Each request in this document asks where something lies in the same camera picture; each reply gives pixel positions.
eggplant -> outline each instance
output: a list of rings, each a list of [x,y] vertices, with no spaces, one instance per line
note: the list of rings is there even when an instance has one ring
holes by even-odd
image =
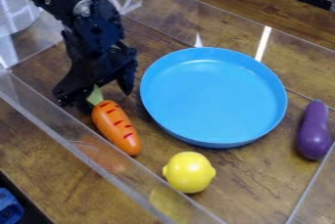
[[[315,100],[307,106],[299,131],[297,150],[307,159],[317,160],[325,156],[331,144],[328,107],[320,100]]]

